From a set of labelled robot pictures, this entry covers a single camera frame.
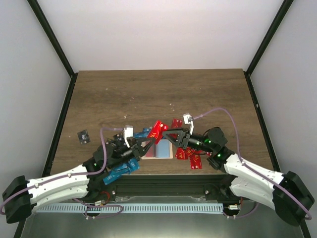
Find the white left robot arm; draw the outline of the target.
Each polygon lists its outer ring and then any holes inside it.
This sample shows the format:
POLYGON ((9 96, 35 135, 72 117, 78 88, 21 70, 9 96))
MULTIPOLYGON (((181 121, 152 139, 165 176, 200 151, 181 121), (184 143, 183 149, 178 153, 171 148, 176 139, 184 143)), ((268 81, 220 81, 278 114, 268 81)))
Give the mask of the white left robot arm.
POLYGON ((140 160, 154 145, 154 138, 107 140, 83 164, 65 172, 43 178, 18 176, 2 193, 0 213, 7 223, 28 218, 40 208, 69 199, 96 200, 100 183, 109 172, 131 159, 140 160))

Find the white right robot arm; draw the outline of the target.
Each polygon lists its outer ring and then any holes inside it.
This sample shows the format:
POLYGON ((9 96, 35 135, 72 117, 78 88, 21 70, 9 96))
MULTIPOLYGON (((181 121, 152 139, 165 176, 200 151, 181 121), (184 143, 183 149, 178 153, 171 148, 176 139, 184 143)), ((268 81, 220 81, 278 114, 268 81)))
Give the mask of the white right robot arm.
POLYGON ((296 173, 283 174, 243 159, 238 152, 227 148, 227 139, 219 127, 205 134, 190 133, 187 128, 169 129, 163 136, 176 147, 190 147, 209 154, 209 164, 232 178, 220 187, 224 199, 237 196, 253 200, 271 208, 292 226, 312 219, 309 210, 315 199, 296 173))

